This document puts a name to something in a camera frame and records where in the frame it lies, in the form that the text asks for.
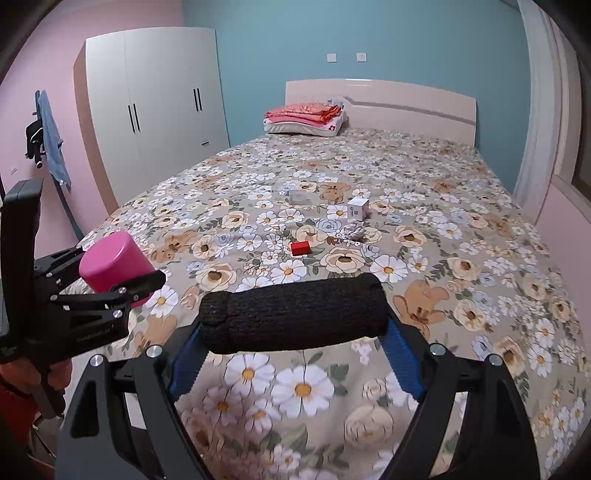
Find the metal screw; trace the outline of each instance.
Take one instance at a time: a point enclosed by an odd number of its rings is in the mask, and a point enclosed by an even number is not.
[[[492,363],[495,367],[500,367],[503,364],[503,359],[500,357],[500,355],[497,355],[496,353],[490,355],[488,357],[488,361]]]
[[[98,367],[103,361],[104,361],[105,357],[103,357],[102,355],[93,355],[90,359],[90,364],[93,367]]]
[[[442,356],[445,355],[446,348],[440,343],[432,343],[429,345],[429,351],[434,356]]]
[[[160,356],[161,353],[162,347],[160,345],[152,345],[146,350],[146,355],[148,355],[150,358],[156,358],[157,356]]]

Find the white box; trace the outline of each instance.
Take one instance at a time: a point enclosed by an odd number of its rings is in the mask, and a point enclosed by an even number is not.
[[[369,199],[355,197],[347,203],[348,217],[363,222],[368,215]]]

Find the bed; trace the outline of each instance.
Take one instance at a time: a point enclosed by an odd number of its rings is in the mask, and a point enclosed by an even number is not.
[[[167,276],[130,315],[129,336],[104,353],[124,359],[164,343],[194,320],[208,291],[372,272],[400,319],[430,342],[467,358],[504,358],[548,477],[588,417],[582,336],[538,232],[473,147],[475,100],[376,80],[286,86],[286,103],[335,97],[349,117],[338,136],[266,135],[230,148],[85,237],[86,249],[127,230]],[[285,185],[324,201],[292,206]],[[368,198],[371,212],[360,242],[342,238],[339,205],[354,196]],[[294,241],[308,241],[311,254],[293,257]],[[81,281],[73,287],[87,291]],[[434,473],[449,466],[465,401],[456,396]],[[371,338],[210,353],[177,402],[219,479],[377,479],[416,406]]]

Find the blue gripper pad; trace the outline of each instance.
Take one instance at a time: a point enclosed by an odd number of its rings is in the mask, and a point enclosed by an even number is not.
[[[398,378],[400,388],[421,401],[425,387],[421,382],[420,362],[414,356],[408,343],[392,319],[388,321],[386,335],[379,338],[392,370]]]
[[[174,401],[191,390],[207,357],[208,350],[201,343],[199,330],[200,327],[195,328],[172,362],[168,393]]]
[[[174,401],[191,390],[207,357],[207,349],[202,345],[199,333],[200,328],[195,328],[172,362],[168,393]],[[425,392],[421,382],[420,362],[392,319],[389,319],[388,330],[379,341],[400,387],[420,401]]]

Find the black foam cylinder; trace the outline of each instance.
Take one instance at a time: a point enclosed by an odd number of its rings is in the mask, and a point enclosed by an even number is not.
[[[214,353],[300,350],[383,335],[388,302],[370,273],[203,298],[198,321]]]

